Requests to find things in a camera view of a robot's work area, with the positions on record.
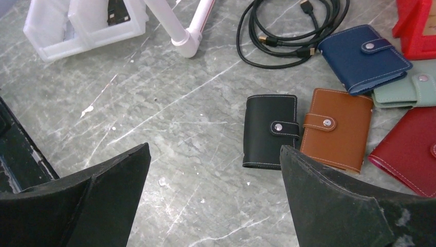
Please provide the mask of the black leather card holder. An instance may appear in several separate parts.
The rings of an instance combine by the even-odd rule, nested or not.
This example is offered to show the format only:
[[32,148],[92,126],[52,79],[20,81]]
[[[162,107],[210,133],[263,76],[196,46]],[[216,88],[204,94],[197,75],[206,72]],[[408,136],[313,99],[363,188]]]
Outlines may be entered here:
[[261,94],[247,98],[243,167],[280,170],[281,147],[294,147],[299,138],[297,96]]

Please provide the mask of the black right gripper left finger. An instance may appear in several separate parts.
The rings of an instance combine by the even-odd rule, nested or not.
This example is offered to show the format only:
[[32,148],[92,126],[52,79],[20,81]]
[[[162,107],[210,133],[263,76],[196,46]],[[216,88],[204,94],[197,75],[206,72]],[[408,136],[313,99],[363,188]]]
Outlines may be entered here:
[[151,163],[148,143],[19,193],[1,193],[1,246],[126,246]]

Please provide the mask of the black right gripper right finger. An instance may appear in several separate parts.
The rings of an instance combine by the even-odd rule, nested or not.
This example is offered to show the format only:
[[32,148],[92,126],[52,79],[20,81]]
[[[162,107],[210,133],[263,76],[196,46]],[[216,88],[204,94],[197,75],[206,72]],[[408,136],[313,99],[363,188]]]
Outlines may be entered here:
[[282,146],[300,246],[435,246],[435,199],[391,191]]

